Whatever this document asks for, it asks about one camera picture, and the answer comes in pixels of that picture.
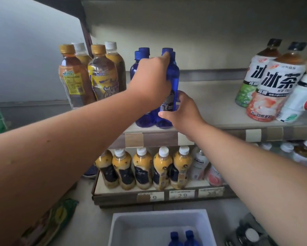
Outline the person's right hand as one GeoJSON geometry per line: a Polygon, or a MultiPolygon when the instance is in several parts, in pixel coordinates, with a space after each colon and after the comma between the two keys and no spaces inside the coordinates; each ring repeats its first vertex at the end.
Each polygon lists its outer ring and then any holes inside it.
{"type": "Polygon", "coordinates": [[[200,115],[199,109],[191,97],[183,91],[179,91],[178,95],[180,100],[180,105],[177,109],[180,110],[179,118],[169,121],[178,132],[194,142],[199,129],[206,122],[200,115]]]}

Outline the person's left hand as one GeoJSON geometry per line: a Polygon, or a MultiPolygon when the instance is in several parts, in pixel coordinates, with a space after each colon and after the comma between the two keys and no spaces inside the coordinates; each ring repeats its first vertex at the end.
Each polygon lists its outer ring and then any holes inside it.
{"type": "Polygon", "coordinates": [[[168,65],[161,64],[159,57],[143,58],[132,78],[128,90],[140,103],[143,112],[158,108],[168,97],[172,85],[167,80],[168,65]]]}

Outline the person's left forearm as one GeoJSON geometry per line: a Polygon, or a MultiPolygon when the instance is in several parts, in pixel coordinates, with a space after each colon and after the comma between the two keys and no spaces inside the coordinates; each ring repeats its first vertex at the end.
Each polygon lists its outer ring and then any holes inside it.
{"type": "Polygon", "coordinates": [[[0,135],[0,246],[10,246],[154,100],[139,90],[0,135]]]}

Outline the person's right forearm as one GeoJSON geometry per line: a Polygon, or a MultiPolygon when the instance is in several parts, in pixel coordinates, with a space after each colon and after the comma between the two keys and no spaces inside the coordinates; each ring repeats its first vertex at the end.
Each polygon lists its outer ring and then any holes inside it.
{"type": "Polygon", "coordinates": [[[188,134],[279,246],[307,246],[307,167],[202,121],[188,134]]]}

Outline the white shelf label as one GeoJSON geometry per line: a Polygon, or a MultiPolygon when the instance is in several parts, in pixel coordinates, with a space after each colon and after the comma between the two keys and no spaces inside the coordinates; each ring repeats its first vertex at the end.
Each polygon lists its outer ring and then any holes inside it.
{"type": "Polygon", "coordinates": [[[178,146],[191,146],[195,145],[195,143],[189,140],[184,134],[178,132],[177,133],[178,146]]]}
{"type": "Polygon", "coordinates": [[[246,129],[245,141],[249,143],[257,143],[262,140],[262,129],[246,129]]]}

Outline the tan shelf label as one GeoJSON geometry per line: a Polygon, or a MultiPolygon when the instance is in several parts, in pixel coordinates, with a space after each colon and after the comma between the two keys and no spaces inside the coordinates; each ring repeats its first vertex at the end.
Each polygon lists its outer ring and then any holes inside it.
{"type": "Polygon", "coordinates": [[[125,148],[144,147],[143,133],[125,133],[125,148]]]}
{"type": "Polygon", "coordinates": [[[284,137],[283,127],[266,128],[266,141],[282,141],[284,137]]]}
{"type": "Polygon", "coordinates": [[[292,140],[307,140],[307,126],[294,126],[292,140]]]}

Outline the store shelf unit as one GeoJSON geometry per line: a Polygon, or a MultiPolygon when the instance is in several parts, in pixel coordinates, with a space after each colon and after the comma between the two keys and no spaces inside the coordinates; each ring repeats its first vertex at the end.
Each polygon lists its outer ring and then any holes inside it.
{"type": "MultiPolygon", "coordinates": [[[[245,140],[246,129],[283,127],[292,140],[294,123],[259,122],[235,102],[250,58],[270,38],[281,38],[281,52],[291,41],[307,42],[307,0],[34,0],[76,17],[86,35],[86,49],[112,37],[129,71],[134,51],[151,55],[173,47],[180,67],[179,90],[194,99],[209,124],[245,140]]],[[[307,57],[307,48],[303,52],[307,57]]]]}

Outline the white-capped brown tea bottle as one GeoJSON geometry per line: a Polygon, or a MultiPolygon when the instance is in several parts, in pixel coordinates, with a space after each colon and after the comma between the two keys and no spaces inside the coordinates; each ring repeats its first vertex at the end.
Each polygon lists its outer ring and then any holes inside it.
{"type": "Polygon", "coordinates": [[[86,50],[86,46],[84,43],[72,43],[75,49],[76,57],[84,64],[86,67],[92,61],[92,58],[88,54],[86,50]]]}
{"type": "Polygon", "coordinates": [[[126,66],[123,57],[117,51],[117,43],[112,41],[105,42],[106,57],[114,62],[119,81],[119,92],[127,88],[126,66]]]}

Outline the yellow milk tea bottle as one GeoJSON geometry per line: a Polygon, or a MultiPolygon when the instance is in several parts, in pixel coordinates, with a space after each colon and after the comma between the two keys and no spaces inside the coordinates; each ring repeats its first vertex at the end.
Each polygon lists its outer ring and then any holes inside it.
{"type": "Polygon", "coordinates": [[[137,187],[141,190],[148,190],[152,186],[152,155],[145,147],[137,148],[132,163],[137,187]]]}
{"type": "Polygon", "coordinates": [[[188,182],[188,170],[192,164],[189,146],[180,146],[172,159],[173,164],[169,171],[171,186],[176,190],[184,189],[188,182]]]}
{"type": "Polygon", "coordinates": [[[169,149],[166,146],[160,147],[153,157],[153,184],[156,190],[162,191],[169,185],[169,170],[172,164],[169,149]]]}
{"type": "Polygon", "coordinates": [[[108,189],[114,189],[119,185],[119,178],[112,164],[113,155],[111,151],[105,150],[95,161],[96,167],[99,169],[105,186],[108,189]]]}
{"type": "Polygon", "coordinates": [[[131,190],[135,187],[135,176],[132,171],[132,158],[125,149],[115,149],[112,164],[118,175],[119,185],[123,190],[131,190]]]}

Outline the white-label clear bottle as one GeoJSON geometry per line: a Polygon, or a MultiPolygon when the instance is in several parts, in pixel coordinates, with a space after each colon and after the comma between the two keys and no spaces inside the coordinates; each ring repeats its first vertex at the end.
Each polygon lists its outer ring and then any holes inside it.
{"type": "Polygon", "coordinates": [[[204,152],[198,146],[195,146],[192,150],[192,164],[189,172],[190,179],[203,179],[208,164],[209,160],[205,156],[204,152]]]}

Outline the pink-label drink bottle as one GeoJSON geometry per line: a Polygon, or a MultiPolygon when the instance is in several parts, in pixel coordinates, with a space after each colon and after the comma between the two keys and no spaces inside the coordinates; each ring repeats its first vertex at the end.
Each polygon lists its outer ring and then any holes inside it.
{"type": "Polygon", "coordinates": [[[218,187],[225,184],[222,175],[215,169],[212,164],[206,172],[205,179],[209,182],[211,186],[218,187]]]}

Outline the wooden display tray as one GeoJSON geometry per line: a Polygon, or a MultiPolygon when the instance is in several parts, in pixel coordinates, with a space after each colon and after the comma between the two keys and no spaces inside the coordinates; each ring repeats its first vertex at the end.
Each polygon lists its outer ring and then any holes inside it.
{"type": "Polygon", "coordinates": [[[108,189],[105,186],[102,175],[98,172],[95,184],[92,189],[92,199],[95,205],[98,205],[101,208],[112,208],[119,206],[131,206],[138,204],[153,204],[153,203],[172,203],[172,202],[181,202],[181,201],[201,201],[209,199],[223,199],[223,198],[236,198],[234,191],[227,185],[224,184],[218,187],[225,187],[225,191],[222,197],[216,198],[198,198],[198,190],[202,188],[215,187],[211,186],[209,182],[203,178],[201,180],[189,180],[187,185],[182,190],[195,190],[195,198],[193,199],[183,199],[183,200],[173,200],[169,201],[169,191],[176,190],[171,185],[167,186],[164,190],[156,190],[154,186],[151,186],[148,190],[141,190],[135,185],[131,190],[123,190],[121,186],[117,186],[114,189],[108,189]],[[137,203],[136,197],[139,193],[150,193],[150,192],[164,192],[165,200],[162,202],[151,202],[151,203],[137,203]]]}

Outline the dark blue shoe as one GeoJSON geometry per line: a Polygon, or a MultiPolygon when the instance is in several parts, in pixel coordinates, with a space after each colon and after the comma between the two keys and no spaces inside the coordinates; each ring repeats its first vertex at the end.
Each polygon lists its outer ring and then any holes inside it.
{"type": "Polygon", "coordinates": [[[96,175],[98,173],[98,168],[95,164],[93,164],[83,175],[83,178],[87,179],[95,179],[96,175]]]}

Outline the red-label iced tea bottle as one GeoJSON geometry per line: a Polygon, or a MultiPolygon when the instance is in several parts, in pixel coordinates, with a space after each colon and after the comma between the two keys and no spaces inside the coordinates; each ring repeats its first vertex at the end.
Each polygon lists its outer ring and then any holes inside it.
{"type": "Polygon", "coordinates": [[[258,84],[246,114],[259,122],[273,121],[294,87],[303,77],[306,66],[301,52],[307,42],[292,42],[287,52],[271,60],[258,84]]]}

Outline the green and yellow package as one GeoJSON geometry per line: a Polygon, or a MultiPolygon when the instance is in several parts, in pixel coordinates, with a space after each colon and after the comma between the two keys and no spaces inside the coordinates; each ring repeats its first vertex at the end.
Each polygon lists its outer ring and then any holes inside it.
{"type": "Polygon", "coordinates": [[[49,246],[71,221],[78,204],[76,199],[61,199],[28,228],[14,246],[49,246]]]}

